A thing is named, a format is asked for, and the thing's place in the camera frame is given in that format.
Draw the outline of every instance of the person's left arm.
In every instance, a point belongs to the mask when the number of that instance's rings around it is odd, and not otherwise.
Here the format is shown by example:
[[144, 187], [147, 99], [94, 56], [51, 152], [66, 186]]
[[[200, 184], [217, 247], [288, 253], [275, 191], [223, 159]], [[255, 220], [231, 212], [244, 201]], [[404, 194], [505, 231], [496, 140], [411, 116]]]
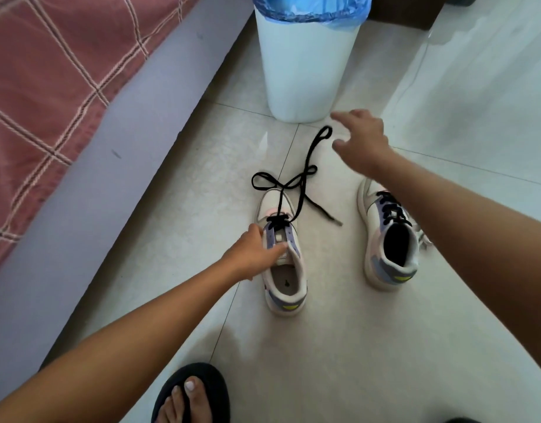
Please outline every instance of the person's left arm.
[[260, 228], [203, 272], [81, 342], [0, 402], [0, 422], [116, 422], [135, 404], [200, 320], [235, 283], [272, 266]]

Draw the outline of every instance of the toenail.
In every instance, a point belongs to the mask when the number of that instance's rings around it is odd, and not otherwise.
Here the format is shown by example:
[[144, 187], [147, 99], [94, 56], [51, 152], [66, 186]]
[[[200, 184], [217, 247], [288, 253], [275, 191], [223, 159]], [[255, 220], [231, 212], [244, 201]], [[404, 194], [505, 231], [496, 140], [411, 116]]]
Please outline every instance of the toenail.
[[192, 380], [187, 381], [184, 383], [184, 388], [187, 392], [191, 392], [194, 390], [194, 382]]

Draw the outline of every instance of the black shoelace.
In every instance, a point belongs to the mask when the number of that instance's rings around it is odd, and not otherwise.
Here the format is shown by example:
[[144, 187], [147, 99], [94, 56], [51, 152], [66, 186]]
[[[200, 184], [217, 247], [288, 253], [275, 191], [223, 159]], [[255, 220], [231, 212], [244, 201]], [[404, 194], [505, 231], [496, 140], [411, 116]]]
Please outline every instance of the black shoelace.
[[385, 226], [387, 226], [390, 221], [393, 221], [397, 224], [409, 224], [410, 227], [413, 227], [407, 220], [400, 202], [398, 202], [389, 191], [379, 191], [376, 195], [381, 196], [381, 205], [388, 202], [387, 205], [382, 206]]
[[[329, 220], [333, 221], [339, 226], [343, 225], [341, 221], [332, 217], [325, 209], [323, 209], [322, 206], [318, 205], [313, 200], [311, 200], [308, 197], [308, 195], [305, 193], [308, 177], [311, 177], [317, 173], [317, 166], [309, 164], [311, 154], [313, 153], [313, 150], [316, 149], [317, 144], [319, 144], [324, 139], [329, 139], [332, 134], [333, 134], [332, 127], [323, 126], [321, 128], [321, 130], [317, 133], [316, 137], [313, 139], [313, 141], [311, 142], [311, 145], [309, 146], [309, 151], [308, 151], [308, 155], [306, 156], [304, 170], [298, 175], [296, 175], [295, 177], [293, 177], [286, 184], [281, 184], [276, 178], [274, 178], [268, 172], [257, 172], [256, 174], [253, 175], [253, 177], [251, 178], [251, 185], [253, 186], [254, 189], [261, 190], [261, 191], [267, 191], [267, 190], [270, 190], [271, 188], [281, 189], [280, 200], [278, 201], [278, 212], [276, 215], [267, 217], [267, 221], [270, 222], [269, 228], [273, 228], [274, 231], [278, 231], [286, 226], [289, 226], [296, 218], [298, 218], [298, 215], [300, 215], [300, 212], [302, 211], [302, 205], [304, 204], [304, 200], [307, 200], [309, 203], [311, 203], [321, 213], [323, 213], [323, 215], [325, 215]], [[261, 187], [261, 186], [255, 185], [255, 178], [257, 177], [266, 179], [272, 185], [269, 187]], [[288, 219], [288, 214], [281, 214], [282, 198], [284, 197], [285, 190], [293, 190], [296, 187], [300, 187], [300, 199], [298, 200], [298, 208], [296, 209], [296, 213], [292, 217], [292, 219]]]

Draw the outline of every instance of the insole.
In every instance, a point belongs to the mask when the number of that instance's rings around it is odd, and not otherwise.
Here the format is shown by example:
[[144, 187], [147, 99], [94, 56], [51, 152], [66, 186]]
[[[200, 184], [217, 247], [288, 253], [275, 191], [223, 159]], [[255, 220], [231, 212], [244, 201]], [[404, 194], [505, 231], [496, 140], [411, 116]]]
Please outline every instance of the insole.
[[298, 275], [294, 266], [291, 264], [274, 266], [270, 269], [270, 272], [274, 279], [274, 285], [281, 293], [292, 296], [298, 292]]
[[384, 253], [391, 262], [403, 267], [409, 249], [409, 230], [401, 224], [393, 224], [384, 238]]

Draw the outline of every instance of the person's left hand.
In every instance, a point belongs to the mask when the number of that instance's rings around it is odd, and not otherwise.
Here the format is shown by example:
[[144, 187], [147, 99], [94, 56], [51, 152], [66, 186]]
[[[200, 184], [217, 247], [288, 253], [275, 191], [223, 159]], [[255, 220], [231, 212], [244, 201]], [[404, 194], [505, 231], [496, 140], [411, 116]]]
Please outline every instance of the person's left hand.
[[251, 224], [249, 230], [239, 237], [231, 248], [225, 251], [222, 261], [229, 262], [240, 280], [249, 279], [271, 267], [286, 252], [288, 244], [274, 245], [272, 249], [262, 246], [262, 228]]

